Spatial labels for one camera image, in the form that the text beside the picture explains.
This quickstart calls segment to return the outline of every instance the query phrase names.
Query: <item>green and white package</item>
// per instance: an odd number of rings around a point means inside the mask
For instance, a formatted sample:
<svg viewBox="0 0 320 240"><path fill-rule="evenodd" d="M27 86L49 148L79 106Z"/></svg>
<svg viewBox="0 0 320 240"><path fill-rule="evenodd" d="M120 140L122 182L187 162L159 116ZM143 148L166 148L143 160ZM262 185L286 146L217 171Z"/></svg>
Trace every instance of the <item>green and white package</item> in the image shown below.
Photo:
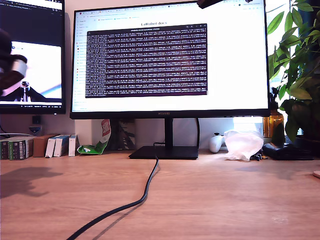
<svg viewBox="0 0 320 240"><path fill-rule="evenodd" d="M101 155L106 146L108 145L108 141L111 135L111 127L110 127L110 120L104 119L101 122L102 126L102 138L101 140L95 145L82 145L78 147L77 151L80 154L99 154Z"/></svg>

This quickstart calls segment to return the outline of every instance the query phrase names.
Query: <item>monitor base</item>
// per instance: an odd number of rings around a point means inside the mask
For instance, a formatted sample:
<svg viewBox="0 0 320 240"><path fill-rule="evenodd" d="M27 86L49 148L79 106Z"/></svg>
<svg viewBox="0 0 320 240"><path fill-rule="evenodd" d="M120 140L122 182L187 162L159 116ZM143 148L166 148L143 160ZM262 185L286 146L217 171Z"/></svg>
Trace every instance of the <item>monitor base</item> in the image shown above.
<svg viewBox="0 0 320 240"><path fill-rule="evenodd" d="M143 146L132 153L131 159L177 159L195 160L198 158L198 148L196 146L173 146L166 149L165 146Z"/></svg>

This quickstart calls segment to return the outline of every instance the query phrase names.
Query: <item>terminal window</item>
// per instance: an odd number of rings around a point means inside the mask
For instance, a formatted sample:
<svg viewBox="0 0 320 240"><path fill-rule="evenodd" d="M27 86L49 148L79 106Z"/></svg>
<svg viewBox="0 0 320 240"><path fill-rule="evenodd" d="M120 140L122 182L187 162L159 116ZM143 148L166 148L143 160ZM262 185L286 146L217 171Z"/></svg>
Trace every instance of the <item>terminal window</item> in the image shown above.
<svg viewBox="0 0 320 240"><path fill-rule="evenodd" d="M207 24L88 31L86 98L208 94Z"/></svg>

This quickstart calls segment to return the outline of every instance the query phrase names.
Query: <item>monitor screen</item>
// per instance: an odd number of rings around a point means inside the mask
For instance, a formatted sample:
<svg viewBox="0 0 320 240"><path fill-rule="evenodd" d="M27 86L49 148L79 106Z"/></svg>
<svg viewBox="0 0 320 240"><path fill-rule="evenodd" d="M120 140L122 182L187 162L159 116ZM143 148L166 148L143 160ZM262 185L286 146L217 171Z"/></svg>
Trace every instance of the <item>monitor screen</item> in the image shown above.
<svg viewBox="0 0 320 240"><path fill-rule="evenodd" d="M264 0L75 11L70 116L265 115L266 36Z"/></svg>
<svg viewBox="0 0 320 240"><path fill-rule="evenodd" d="M63 0L0 0L0 29L11 55L27 58L25 78L3 89L0 113L65 113Z"/></svg>

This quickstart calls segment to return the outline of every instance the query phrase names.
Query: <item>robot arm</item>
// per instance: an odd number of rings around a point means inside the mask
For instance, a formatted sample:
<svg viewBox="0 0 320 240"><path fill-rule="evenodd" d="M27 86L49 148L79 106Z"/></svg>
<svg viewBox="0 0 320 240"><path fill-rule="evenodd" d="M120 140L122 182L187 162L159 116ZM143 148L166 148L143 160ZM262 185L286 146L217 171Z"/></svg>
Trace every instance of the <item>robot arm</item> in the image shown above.
<svg viewBox="0 0 320 240"><path fill-rule="evenodd" d="M12 41L9 35L0 29L0 96L4 89L25 78L27 59L22 55L11 55Z"/></svg>

